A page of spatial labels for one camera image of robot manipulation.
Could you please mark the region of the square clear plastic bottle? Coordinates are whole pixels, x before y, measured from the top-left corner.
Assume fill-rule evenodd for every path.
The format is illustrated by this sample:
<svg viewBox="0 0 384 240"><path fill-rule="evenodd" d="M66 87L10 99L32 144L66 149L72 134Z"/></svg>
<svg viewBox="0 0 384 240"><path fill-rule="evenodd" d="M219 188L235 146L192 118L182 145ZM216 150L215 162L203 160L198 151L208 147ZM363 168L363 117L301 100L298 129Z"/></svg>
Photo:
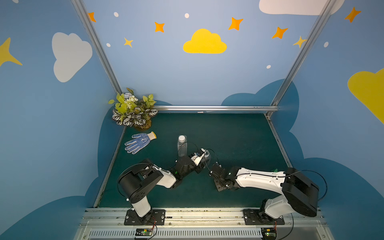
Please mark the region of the square clear plastic bottle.
<svg viewBox="0 0 384 240"><path fill-rule="evenodd" d="M188 150L187 137L186 137L186 141L183 143L179 142L179 137L178 137L177 147L178 147L178 158L187 156L187 150Z"/></svg>

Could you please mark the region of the white bottle cap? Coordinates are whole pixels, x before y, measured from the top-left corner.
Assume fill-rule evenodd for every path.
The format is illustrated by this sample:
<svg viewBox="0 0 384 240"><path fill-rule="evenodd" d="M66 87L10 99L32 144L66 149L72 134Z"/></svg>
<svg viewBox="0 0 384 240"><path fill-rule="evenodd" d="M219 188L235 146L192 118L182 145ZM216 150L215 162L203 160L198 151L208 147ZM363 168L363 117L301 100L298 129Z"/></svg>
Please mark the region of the white bottle cap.
<svg viewBox="0 0 384 240"><path fill-rule="evenodd" d="M185 136L183 136L183 135L180 135L179 136L179 142L185 142L186 141L186 137Z"/></svg>

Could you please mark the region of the round clear plastic bottle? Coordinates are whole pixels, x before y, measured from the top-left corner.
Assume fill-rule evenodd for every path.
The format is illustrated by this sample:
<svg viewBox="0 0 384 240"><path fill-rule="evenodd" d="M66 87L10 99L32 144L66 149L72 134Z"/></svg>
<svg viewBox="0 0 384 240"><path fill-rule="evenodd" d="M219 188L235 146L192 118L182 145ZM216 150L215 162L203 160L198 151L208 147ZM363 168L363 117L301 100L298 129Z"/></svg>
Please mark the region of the round clear plastic bottle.
<svg viewBox="0 0 384 240"><path fill-rule="evenodd" d="M208 165L210 163L212 155L211 155L209 150L206 150L206 149L203 149L203 148L201 148L201 150L203 152L201 164L203 166L206 166L206 165Z"/></svg>

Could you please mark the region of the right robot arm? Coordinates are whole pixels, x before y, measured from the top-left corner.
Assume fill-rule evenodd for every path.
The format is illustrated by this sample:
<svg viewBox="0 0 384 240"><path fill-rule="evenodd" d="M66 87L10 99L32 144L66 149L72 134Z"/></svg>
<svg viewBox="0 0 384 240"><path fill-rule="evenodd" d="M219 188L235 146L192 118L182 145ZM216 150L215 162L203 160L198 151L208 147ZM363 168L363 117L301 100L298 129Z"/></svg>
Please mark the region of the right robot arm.
<svg viewBox="0 0 384 240"><path fill-rule="evenodd" d="M317 216L319 187L295 168L287 168L286 171L280 172L262 172L232 167L227 171L219 164L214 164L210 176L214 179L219 192L257 188L279 194L274 199L263 200L256 213L258 221L265 225L286 214Z"/></svg>

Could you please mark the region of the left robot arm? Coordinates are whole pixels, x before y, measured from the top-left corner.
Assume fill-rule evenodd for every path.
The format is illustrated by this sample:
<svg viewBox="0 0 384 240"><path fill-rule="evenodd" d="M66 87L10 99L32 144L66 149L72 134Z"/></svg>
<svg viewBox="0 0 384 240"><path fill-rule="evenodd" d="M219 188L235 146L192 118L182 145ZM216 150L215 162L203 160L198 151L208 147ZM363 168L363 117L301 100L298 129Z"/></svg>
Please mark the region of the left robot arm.
<svg viewBox="0 0 384 240"><path fill-rule="evenodd" d="M210 160L209 152L194 153L180 157L170 170L165 170L155 165L150 159L145 159L121 173L117 188L132 205L136 216L143 219L152 211L147 195L155 186L176 188L190 173L199 174L208 166Z"/></svg>

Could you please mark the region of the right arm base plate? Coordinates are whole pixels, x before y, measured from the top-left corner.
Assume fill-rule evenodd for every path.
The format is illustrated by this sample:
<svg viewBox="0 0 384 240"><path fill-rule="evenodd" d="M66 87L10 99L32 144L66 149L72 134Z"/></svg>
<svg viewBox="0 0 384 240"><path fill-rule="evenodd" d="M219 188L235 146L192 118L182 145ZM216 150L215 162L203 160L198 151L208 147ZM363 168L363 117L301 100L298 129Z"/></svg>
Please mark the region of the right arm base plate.
<svg viewBox="0 0 384 240"><path fill-rule="evenodd" d="M244 221L247 226L256 226L256 225L284 225L284 218L273 219L269 216L261 217L259 215L259 210L256 209L244 209L243 210Z"/></svg>

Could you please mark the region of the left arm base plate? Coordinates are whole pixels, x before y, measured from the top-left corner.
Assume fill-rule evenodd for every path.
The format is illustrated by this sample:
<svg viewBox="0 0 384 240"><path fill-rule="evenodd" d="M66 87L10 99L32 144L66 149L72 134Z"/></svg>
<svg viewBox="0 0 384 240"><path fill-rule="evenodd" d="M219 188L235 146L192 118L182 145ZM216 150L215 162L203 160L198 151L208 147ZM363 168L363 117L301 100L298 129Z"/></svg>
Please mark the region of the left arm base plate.
<svg viewBox="0 0 384 240"><path fill-rule="evenodd" d="M139 217L134 209L130 209L126 213L125 226L149 226L156 224L163 226L166 218L166 210L150 210L144 217Z"/></svg>

